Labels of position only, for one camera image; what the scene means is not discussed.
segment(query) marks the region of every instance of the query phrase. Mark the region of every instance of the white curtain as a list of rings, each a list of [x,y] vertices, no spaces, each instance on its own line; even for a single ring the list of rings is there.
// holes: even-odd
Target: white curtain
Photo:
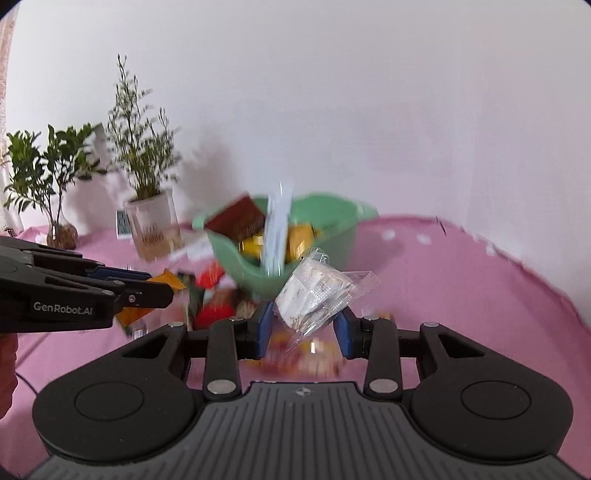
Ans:
[[[14,23],[17,19],[18,5],[15,6],[1,21],[0,21],[0,152],[4,157],[7,148],[6,138],[6,80],[8,71],[8,54],[10,52],[10,44],[12,41],[12,32],[14,30]],[[4,187],[8,180],[9,165],[4,163],[3,157],[0,158],[0,231],[12,229],[19,232],[22,229],[20,217],[14,213],[7,211],[4,205]]]

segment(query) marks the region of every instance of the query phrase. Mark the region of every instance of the screw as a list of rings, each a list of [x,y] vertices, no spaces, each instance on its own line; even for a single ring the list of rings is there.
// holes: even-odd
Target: screw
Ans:
[[[398,383],[389,378],[376,378],[369,383],[369,389],[376,393],[394,393],[398,389]]]
[[[236,384],[232,380],[212,380],[207,384],[207,389],[214,395],[227,395],[236,390]]]

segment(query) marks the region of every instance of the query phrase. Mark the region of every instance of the potted plant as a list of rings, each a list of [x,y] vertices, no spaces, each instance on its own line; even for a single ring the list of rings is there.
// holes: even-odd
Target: potted plant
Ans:
[[[115,151],[113,163],[126,172],[135,190],[125,204],[135,248],[151,261],[182,246],[172,191],[163,188],[165,182],[177,180],[170,173],[180,161],[174,150],[177,130],[170,128],[163,108],[156,117],[149,115],[152,106],[144,98],[151,91],[138,90],[136,75],[125,67],[127,57],[117,56],[117,61],[119,81],[107,135]]]
[[[41,133],[7,134],[9,145],[5,156],[10,158],[12,169],[4,188],[8,192],[4,206],[16,208],[17,213],[29,207],[39,208],[49,221],[47,245],[74,249],[78,232],[64,218],[64,194],[76,180],[90,180],[93,173],[105,174],[106,170],[99,167],[100,160],[88,161],[86,139],[93,131],[90,124],[79,130],[68,127],[56,131],[51,125],[47,128],[47,148],[43,152],[35,146]]]

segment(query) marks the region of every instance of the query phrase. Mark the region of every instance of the gold wrapper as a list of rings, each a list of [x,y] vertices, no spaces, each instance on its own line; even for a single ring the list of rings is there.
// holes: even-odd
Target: gold wrapper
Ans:
[[[285,263],[302,257],[312,247],[314,238],[318,235],[309,223],[290,225],[287,233],[287,247],[285,249]],[[238,249],[244,257],[260,260],[262,257],[263,234],[247,238],[240,242]]]
[[[302,257],[314,243],[316,232],[309,223],[292,225],[288,232],[285,262],[289,263]]]
[[[238,249],[244,257],[260,260],[262,256],[262,233],[243,240],[238,245]]]

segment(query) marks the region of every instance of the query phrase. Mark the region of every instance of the ribbed gray panel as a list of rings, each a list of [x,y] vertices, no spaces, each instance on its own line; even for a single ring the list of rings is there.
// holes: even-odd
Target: ribbed gray panel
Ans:
[[[440,452],[402,408],[352,383],[255,383],[238,401],[208,405],[195,428],[145,462],[97,468],[48,460],[31,480],[575,480],[554,457],[477,465]]]

